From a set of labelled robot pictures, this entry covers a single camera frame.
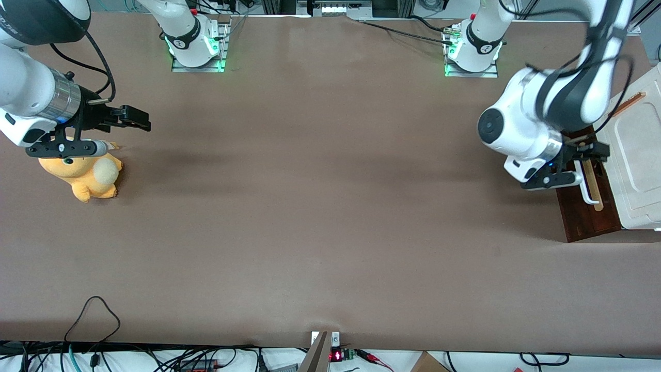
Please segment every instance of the red digital display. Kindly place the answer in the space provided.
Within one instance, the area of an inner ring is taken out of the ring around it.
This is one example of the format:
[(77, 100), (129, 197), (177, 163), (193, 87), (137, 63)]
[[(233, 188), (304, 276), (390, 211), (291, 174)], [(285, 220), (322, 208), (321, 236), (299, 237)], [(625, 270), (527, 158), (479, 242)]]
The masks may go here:
[(344, 354), (342, 353), (342, 350), (337, 349), (337, 350), (331, 350), (329, 354), (329, 361), (343, 361), (344, 360)]

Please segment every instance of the metal mounting plate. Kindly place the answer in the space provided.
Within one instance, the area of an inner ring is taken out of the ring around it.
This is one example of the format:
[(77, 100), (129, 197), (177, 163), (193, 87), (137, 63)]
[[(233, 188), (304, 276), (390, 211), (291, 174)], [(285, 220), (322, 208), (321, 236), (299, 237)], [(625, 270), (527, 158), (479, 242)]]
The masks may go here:
[[(450, 40), (448, 35), (443, 34), (443, 40)], [(459, 67), (453, 60), (449, 59), (447, 55), (449, 54), (449, 49), (452, 48), (448, 45), (443, 45), (443, 63), (445, 65), (445, 73), (448, 77), (498, 77), (498, 66), (496, 62), (493, 61), (491, 66), (485, 71), (480, 72), (469, 72), (461, 67)]]
[(220, 52), (218, 55), (209, 60), (200, 67), (190, 68), (186, 67), (179, 63), (176, 58), (172, 58), (172, 72), (224, 72), (225, 71), (225, 62), (227, 60), (227, 49), (229, 47), (229, 33), (231, 32), (231, 21), (230, 23), (218, 23), (217, 21), (212, 21), (217, 24), (217, 34), (214, 32), (212, 36), (219, 36), (221, 40), (211, 41), (210, 46), (212, 48), (217, 48)]

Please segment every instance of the yellow plush toy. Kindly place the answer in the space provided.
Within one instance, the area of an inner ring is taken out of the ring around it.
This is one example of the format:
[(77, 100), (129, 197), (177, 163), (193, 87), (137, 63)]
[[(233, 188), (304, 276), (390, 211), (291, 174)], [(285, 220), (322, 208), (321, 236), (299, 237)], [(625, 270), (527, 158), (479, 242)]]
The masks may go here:
[(73, 194), (83, 203), (88, 203), (90, 197), (107, 199), (117, 195), (115, 181), (122, 170), (122, 162), (110, 154), (95, 158), (40, 158), (39, 164), (48, 173), (68, 182)]

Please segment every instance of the silver metal ring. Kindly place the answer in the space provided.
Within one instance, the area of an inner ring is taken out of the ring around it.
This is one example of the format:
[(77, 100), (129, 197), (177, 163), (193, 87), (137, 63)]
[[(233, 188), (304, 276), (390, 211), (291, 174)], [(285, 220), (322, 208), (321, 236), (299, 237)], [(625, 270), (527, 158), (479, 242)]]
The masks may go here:
[(563, 136), (557, 130), (549, 127), (549, 139), (546, 143), (546, 148), (538, 156), (538, 158), (544, 159), (547, 162), (555, 158), (555, 156), (560, 152), (560, 149), (563, 146)]
[(76, 83), (67, 80), (59, 71), (53, 69), (50, 69), (50, 71), (53, 73), (53, 78), (55, 78), (53, 98), (37, 116), (64, 123), (78, 112), (81, 103), (81, 90)]

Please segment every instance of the white robotic arm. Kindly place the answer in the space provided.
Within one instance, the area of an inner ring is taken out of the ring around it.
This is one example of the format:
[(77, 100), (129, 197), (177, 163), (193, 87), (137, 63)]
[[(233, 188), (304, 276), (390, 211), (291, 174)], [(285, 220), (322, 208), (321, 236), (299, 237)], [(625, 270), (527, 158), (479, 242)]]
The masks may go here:
[(173, 56), (195, 68), (220, 53), (218, 21), (193, 15), (186, 0), (138, 0), (158, 21)]
[[(81, 131), (151, 129), (147, 113), (106, 106), (110, 99), (74, 83), (73, 73), (51, 69), (22, 49), (89, 36), (87, 0), (2, 0), (0, 5), (0, 130), (14, 144), (37, 158), (101, 156), (106, 143), (81, 140)], [(72, 140), (66, 128), (75, 129)]]
[(590, 25), (578, 67), (520, 70), (478, 122), (483, 143), (508, 156), (505, 169), (524, 189), (577, 185), (582, 178), (565, 171), (568, 162), (609, 156), (608, 145), (579, 146), (561, 132), (588, 128), (605, 113), (633, 0), (584, 1)]
[(481, 0), (474, 19), (465, 19), (458, 26), (458, 35), (451, 35), (454, 47), (447, 58), (469, 72), (485, 71), (498, 57), (502, 37), (514, 20), (514, 15), (500, 6), (498, 0)]

